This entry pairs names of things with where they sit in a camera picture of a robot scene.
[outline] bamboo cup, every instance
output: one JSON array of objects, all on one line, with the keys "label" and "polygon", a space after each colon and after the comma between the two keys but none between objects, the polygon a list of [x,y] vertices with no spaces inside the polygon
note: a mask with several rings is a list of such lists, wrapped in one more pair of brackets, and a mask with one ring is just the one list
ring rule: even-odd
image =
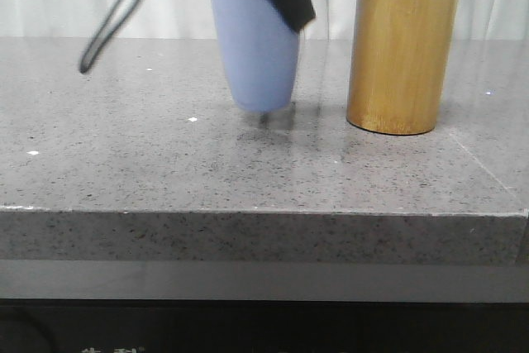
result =
[{"label": "bamboo cup", "polygon": [[347,120],[420,134],[436,125],[457,0],[358,0]]}]

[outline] black strap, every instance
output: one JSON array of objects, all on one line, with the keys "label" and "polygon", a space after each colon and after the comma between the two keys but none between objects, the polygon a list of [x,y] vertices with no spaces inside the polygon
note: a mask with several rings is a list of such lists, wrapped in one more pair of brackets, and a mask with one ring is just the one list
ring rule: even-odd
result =
[{"label": "black strap", "polygon": [[116,10],[120,7],[122,2],[123,0],[116,0],[114,2],[98,31],[93,35],[92,40],[88,44],[86,50],[83,52],[83,56],[79,62],[79,72],[82,74],[86,74],[93,67],[94,62],[98,58],[102,49],[137,9],[141,0],[134,0],[134,2],[126,10],[125,14],[123,14],[118,22],[114,26],[110,26],[111,19],[113,19]]}]

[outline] speckled stone surface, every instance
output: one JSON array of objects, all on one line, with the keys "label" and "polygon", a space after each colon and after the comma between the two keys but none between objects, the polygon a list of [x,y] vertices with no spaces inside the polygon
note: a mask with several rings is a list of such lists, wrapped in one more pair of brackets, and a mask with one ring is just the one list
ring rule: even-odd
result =
[{"label": "speckled stone surface", "polygon": [[215,41],[117,40],[89,76],[84,44],[0,39],[1,258],[522,260],[523,42],[454,43],[438,127],[400,137],[346,122],[347,41],[305,43],[269,115]]}]

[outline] wooden cylinder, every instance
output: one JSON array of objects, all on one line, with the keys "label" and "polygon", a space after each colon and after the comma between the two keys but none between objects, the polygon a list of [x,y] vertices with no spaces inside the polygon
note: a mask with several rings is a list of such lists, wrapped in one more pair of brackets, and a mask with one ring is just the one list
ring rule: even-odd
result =
[{"label": "wooden cylinder", "polygon": [[457,0],[358,0],[347,120],[420,134],[436,125]]}]

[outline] gray granite countertop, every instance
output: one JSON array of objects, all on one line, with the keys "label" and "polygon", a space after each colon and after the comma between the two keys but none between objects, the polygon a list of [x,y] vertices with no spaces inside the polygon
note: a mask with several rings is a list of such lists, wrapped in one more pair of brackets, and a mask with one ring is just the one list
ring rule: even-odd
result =
[{"label": "gray granite countertop", "polygon": [[215,41],[0,39],[0,259],[529,262],[529,45],[457,41],[436,129],[346,121],[349,41],[236,108]]}]

